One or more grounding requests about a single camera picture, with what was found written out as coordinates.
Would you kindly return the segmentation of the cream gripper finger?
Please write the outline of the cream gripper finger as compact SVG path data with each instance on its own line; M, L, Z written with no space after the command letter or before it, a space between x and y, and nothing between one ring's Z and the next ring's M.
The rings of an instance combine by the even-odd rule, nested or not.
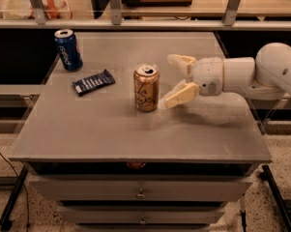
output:
M194 82L180 81L162 99L164 108L172 108L177 105L190 102L199 95L199 86Z
M177 68L185 78L192 78L192 68L197 63L194 57L179 54L169 54L168 63Z

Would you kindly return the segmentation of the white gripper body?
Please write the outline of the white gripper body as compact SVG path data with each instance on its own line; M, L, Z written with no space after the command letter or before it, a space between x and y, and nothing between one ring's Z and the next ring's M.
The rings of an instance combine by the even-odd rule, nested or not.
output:
M193 81L200 87L201 96L222 93L223 61L218 57L202 58L192 68Z

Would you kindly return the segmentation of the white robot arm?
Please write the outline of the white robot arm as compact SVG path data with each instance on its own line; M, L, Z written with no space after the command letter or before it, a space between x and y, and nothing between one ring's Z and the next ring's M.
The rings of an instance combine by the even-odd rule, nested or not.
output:
M291 46L268 43L252 57L195 59L170 54L169 64L184 79L160 99L160 108L172 108L198 96L236 93L246 99L273 101L291 96Z

